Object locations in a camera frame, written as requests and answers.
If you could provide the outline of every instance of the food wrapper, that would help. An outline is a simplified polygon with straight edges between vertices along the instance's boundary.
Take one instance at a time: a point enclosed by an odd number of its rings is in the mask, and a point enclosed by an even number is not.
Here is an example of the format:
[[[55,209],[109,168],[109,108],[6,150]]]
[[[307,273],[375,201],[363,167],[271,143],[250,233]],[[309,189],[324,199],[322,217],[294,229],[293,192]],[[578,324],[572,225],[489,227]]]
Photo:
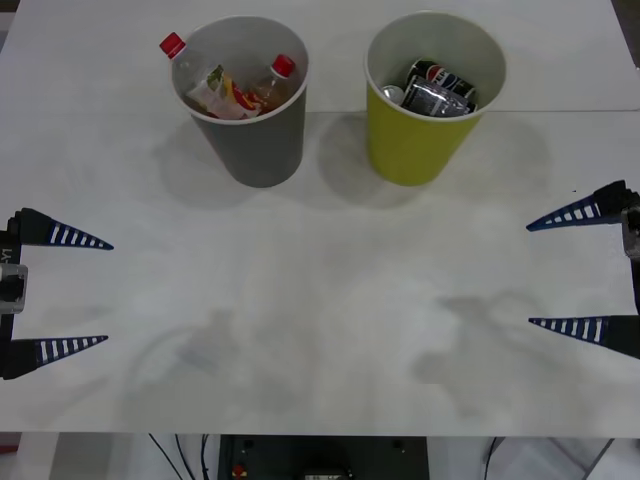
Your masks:
[[[222,120],[243,120],[260,114],[260,104],[249,100],[222,65],[188,92],[187,97]]]

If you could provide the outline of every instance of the table surface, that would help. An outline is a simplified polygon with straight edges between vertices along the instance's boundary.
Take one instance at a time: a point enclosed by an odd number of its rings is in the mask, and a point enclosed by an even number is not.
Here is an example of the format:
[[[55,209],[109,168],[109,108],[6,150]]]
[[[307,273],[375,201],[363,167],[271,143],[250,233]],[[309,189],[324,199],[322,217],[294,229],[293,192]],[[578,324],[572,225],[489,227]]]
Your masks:
[[[361,111],[370,39],[429,8],[463,14],[504,46],[509,78],[496,110],[640,109],[640,79],[609,0],[22,0],[0,56],[0,111],[171,111],[160,40],[238,14],[301,35],[309,111]]]
[[[640,362],[527,323],[634,313],[620,227],[525,225],[640,188],[639,129],[491,113],[403,188],[362,114],[310,114],[299,171],[255,190],[177,108],[0,115],[0,218],[115,245],[25,248],[16,338],[110,339],[3,384],[0,429],[637,437]]]

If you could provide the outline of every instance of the soda can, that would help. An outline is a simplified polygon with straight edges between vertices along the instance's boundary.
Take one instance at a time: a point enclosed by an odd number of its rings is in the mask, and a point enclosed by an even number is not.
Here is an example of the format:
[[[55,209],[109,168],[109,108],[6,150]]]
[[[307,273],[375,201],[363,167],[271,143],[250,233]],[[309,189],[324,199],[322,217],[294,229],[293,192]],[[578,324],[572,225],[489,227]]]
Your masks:
[[[404,91],[395,85],[386,85],[382,87],[382,94],[396,105],[400,105],[404,98]]]
[[[440,85],[469,100],[472,100],[476,93],[476,87],[457,75],[447,72],[442,65],[438,65],[432,60],[421,58],[416,61],[411,66],[411,70],[409,70],[407,80],[410,81],[414,75],[418,75],[431,83]]]
[[[410,112],[428,117],[460,117],[475,112],[478,106],[446,88],[414,75],[400,104]]]

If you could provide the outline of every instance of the cable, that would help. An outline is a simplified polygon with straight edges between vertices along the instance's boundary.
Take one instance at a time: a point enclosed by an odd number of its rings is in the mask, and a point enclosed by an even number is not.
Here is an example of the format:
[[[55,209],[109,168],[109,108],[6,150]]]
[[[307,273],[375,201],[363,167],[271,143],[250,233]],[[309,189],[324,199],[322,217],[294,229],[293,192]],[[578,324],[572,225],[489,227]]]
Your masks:
[[[178,438],[178,434],[174,434],[176,437],[176,445],[178,446],[178,452],[180,453],[180,458],[182,459],[182,463],[184,463],[184,468],[187,469],[187,473],[191,477],[191,480],[196,480],[196,477],[193,476],[193,472],[191,471],[191,467],[187,463],[187,459],[184,458],[184,453],[182,453],[182,445],[180,445],[180,439]]]
[[[484,467],[484,480],[487,480],[487,475],[489,474],[489,462],[491,461],[491,455],[493,455],[493,447],[498,441],[498,437],[493,437],[493,442],[491,442],[491,446],[489,447],[489,454],[487,455],[487,464]]]
[[[155,444],[156,444],[156,447],[158,447],[158,448],[160,449],[160,451],[161,451],[161,452],[162,452],[162,454],[164,455],[164,458],[166,458],[166,459],[167,459],[167,462],[169,462],[169,465],[171,465],[171,468],[173,468],[173,471],[174,471],[174,472],[176,472],[176,475],[178,475],[178,478],[179,478],[180,480],[184,480],[184,479],[182,478],[182,475],[180,475],[180,472],[178,472],[178,469],[176,468],[176,466],[173,464],[173,462],[172,462],[172,461],[171,461],[171,459],[169,458],[169,455],[167,455],[167,452],[165,452],[165,451],[164,451],[164,448],[162,448],[162,447],[160,446],[160,444],[158,443],[158,441],[156,440],[156,438],[155,438],[153,435],[151,435],[150,433],[149,433],[148,435],[149,435],[149,437],[151,437],[151,440],[153,440],[153,443],[155,443]]]
[[[204,461],[204,447],[207,446],[207,440],[209,440],[209,434],[202,435],[201,447],[200,447],[200,467],[202,467],[202,477],[204,480],[209,480],[209,474],[207,464]]]

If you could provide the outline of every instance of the red bottle cap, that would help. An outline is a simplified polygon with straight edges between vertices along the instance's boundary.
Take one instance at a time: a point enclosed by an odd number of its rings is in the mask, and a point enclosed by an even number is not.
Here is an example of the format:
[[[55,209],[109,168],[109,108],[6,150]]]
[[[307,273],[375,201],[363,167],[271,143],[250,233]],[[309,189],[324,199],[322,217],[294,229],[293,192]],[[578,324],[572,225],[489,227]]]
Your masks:
[[[170,59],[180,53],[180,50],[185,46],[185,43],[176,32],[171,32],[169,36],[160,43],[160,48]]]
[[[293,72],[293,69],[296,68],[296,64],[293,60],[291,60],[286,55],[278,55],[276,61],[271,65],[278,75],[282,75],[287,78]]]

